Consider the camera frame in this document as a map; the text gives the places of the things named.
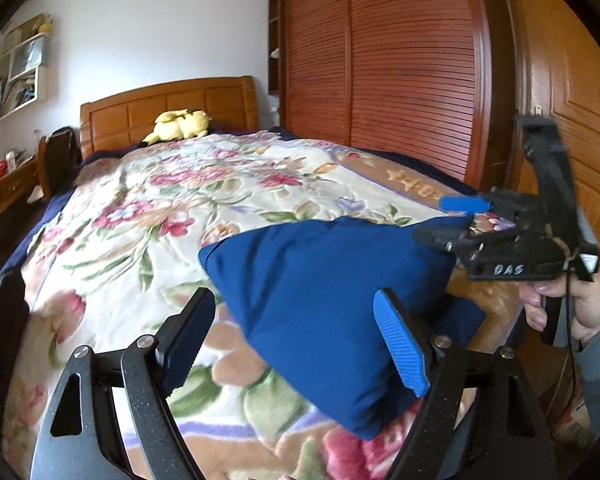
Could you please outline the person's right hand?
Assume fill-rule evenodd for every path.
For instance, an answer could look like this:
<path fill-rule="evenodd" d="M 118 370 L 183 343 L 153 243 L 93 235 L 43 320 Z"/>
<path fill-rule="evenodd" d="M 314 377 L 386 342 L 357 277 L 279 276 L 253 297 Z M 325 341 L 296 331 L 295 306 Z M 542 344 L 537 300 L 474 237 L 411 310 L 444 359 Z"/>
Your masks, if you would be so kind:
<path fill-rule="evenodd" d="M 547 314 L 542 305 L 542 298 L 566 296 L 566 286 L 564 276 L 555 281 L 519 285 L 519 298 L 524 304 L 524 313 L 531 328 L 538 332 L 545 330 Z M 600 333 L 600 270 L 594 275 L 592 282 L 572 278 L 570 296 L 574 301 L 572 336 L 581 344 L 588 344 Z"/>

